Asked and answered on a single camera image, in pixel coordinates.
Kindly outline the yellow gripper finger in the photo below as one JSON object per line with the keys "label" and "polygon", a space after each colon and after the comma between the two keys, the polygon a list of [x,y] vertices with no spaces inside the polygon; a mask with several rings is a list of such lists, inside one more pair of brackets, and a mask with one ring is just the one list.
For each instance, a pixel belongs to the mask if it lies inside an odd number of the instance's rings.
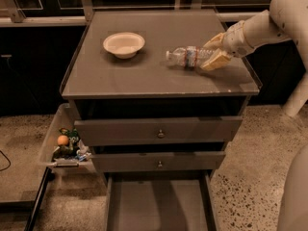
{"label": "yellow gripper finger", "polygon": [[223,38],[224,38],[224,33],[219,33],[213,38],[211,38],[209,41],[207,41],[203,45],[203,47],[208,50],[221,49],[223,47]]}
{"label": "yellow gripper finger", "polygon": [[209,50],[202,48],[202,51],[209,55],[209,57],[200,64],[200,68],[206,71],[224,67],[229,64],[232,58],[230,54],[221,49]]}

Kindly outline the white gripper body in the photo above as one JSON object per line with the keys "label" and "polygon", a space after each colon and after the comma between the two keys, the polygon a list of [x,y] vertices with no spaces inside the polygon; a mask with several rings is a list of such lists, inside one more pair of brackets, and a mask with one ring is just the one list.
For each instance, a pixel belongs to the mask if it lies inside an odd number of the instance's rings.
{"label": "white gripper body", "polygon": [[223,50],[232,57],[242,58],[254,51],[244,36],[244,21],[232,25],[223,34]]}

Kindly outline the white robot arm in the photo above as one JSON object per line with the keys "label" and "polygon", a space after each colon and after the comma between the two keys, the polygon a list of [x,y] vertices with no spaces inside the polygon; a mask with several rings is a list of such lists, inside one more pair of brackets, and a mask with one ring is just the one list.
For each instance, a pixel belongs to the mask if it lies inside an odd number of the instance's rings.
{"label": "white robot arm", "polygon": [[[308,99],[308,0],[271,0],[267,11],[209,40],[204,47],[214,54],[201,68],[217,69],[260,46],[288,39],[295,43],[305,66],[305,74],[284,105],[285,114],[295,116]],[[308,146],[296,153],[288,170],[277,231],[308,231]]]}

